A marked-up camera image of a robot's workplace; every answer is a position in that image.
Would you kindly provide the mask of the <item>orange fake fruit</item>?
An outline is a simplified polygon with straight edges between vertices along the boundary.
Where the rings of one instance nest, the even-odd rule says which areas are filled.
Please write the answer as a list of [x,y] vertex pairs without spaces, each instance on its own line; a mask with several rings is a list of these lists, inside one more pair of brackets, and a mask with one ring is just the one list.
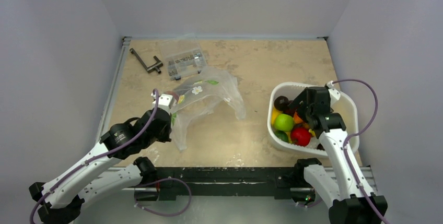
[[297,114],[297,112],[294,113],[294,124],[303,124],[304,120]]

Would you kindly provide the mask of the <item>clear plastic bag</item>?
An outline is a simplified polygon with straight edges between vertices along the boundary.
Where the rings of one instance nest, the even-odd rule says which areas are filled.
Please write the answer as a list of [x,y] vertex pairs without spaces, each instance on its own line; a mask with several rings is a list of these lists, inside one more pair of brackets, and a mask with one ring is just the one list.
[[180,98],[171,110],[171,139],[179,151],[187,149],[186,136],[189,125],[225,102],[239,120],[246,118],[246,107],[238,88],[238,79],[230,72],[206,66],[202,71],[169,90]]

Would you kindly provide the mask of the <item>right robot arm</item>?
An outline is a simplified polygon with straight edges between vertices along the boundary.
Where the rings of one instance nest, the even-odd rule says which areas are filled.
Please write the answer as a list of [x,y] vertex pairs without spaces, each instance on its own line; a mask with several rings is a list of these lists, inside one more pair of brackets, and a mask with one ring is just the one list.
[[314,159],[298,161],[294,181],[310,184],[328,207],[330,223],[384,223],[387,201],[377,195],[361,171],[349,144],[346,125],[331,105],[340,92],[329,87],[306,87],[290,107],[308,123],[327,153],[335,179]]

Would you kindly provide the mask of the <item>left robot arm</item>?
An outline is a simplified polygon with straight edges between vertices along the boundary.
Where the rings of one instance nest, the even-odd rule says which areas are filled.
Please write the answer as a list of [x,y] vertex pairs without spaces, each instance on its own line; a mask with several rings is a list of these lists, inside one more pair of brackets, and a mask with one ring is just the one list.
[[127,186],[149,187],[156,169],[145,157],[112,176],[100,177],[108,168],[139,153],[154,142],[169,142],[171,114],[162,107],[152,108],[142,117],[114,124],[80,161],[49,182],[29,186],[36,202],[29,221],[38,215],[43,223],[70,223],[98,198]]

